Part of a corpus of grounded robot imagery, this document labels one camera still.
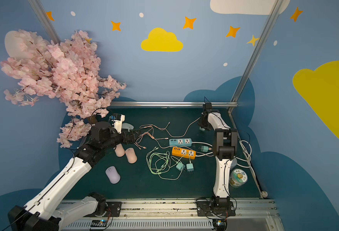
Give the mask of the pink wireless mouse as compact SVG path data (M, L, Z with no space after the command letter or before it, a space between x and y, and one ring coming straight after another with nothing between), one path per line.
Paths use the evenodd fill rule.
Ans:
M128 148L125 150L125 156L127 157L127 161L130 164L134 164L135 162L137 162L137 155L135 153L134 148Z
M117 157L123 157L125 155L125 149L123 148L122 144L118 144L114 148L114 151L115 151Z

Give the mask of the lilac wireless mouse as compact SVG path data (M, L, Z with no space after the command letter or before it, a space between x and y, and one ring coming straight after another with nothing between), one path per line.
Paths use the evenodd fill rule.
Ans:
M115 166L108 167L106 169L106 175L112 184L117 184L121 179L121 176Z

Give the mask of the teal charger with green cable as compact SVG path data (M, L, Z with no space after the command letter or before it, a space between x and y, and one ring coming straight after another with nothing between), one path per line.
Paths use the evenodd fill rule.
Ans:
M182 162L176 164L176 169L182 172L185 169L185 165Z

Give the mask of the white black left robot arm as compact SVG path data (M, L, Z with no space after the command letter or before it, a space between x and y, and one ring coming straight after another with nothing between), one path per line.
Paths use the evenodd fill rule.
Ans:
M14 206L8 213L13 231L60 231L86 216L107 214L106 198L91 193L84 199L62 209L60 202L104 156L105 150L119 144L133 144L140 130L117 131L117 126L101 121L92 126L89 140L82 145L61 172L23 207Z

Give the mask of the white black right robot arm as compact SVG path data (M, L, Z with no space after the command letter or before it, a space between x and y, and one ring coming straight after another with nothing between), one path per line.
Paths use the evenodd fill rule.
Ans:
M213 109L210 102L203 104L203 112L197 124L202 129L214 130L212 152L216 159L216 178L211 210L231 210L229 175L231 164L237 153L238 132L226 124L220 112Z

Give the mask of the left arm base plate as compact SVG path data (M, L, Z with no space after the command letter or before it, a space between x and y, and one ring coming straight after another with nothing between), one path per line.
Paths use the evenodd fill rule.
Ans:
M87 215L88 217L119 217L121 212L122 202L106 201L99 202L96 210Z

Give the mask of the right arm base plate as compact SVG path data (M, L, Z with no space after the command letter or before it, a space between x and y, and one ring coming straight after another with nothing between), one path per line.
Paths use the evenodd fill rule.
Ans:
M228 218L236 215L234 204L229 198L196 200L196 211L199 217Z

